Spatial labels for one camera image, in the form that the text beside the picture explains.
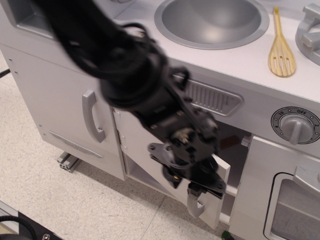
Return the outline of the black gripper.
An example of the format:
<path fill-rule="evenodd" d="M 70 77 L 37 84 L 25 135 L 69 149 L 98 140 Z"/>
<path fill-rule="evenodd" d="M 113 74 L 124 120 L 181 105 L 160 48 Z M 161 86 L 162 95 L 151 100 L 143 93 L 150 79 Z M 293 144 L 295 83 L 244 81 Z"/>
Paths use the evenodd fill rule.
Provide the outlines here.
<path fill-rule="evenodd" d="M 183 179 L 190 181 L 187 198 L 199 199 L 201 194 L 210 194 L 222 199 L 226 191 L 225 181 L 218 175 L 219 165 L 214 157 L 201 162 L 187 163 L 177 157 L 169 144 L 148 145 L 150 157 L 162 165 L 164 178 L 177 189 Z"/>

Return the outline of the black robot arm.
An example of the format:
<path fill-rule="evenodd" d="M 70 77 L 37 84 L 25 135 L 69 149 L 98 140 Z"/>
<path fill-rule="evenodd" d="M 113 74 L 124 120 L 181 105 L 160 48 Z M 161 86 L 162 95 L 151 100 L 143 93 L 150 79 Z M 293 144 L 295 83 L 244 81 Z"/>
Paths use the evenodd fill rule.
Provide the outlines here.
<path fill-rule="evenodd" d="M 37 0 L 55 37 L 84 72 L 99 79 L 109 105 L 133 114 L 159 143 L 148 146 L 176 188 L 222 198 L 226 183 L 214 159 L 219 151 L 214 117 L 192 105 L 185 94 L 190 73 L 171 67 L 139 23 L 118 25 L 91 0 Z"/>

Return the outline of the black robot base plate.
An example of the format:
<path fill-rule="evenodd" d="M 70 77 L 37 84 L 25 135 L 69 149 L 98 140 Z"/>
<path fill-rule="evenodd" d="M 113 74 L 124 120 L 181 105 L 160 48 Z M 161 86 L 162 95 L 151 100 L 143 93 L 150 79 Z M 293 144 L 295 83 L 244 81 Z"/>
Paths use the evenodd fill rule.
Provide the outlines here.
<path fill-rule="evenodd" d="M 63 240 L 55 232 L 20 212 L 10 214 L 1 210 L 0 226 L 7 231 L 0 234 L 1 240 Z"/>

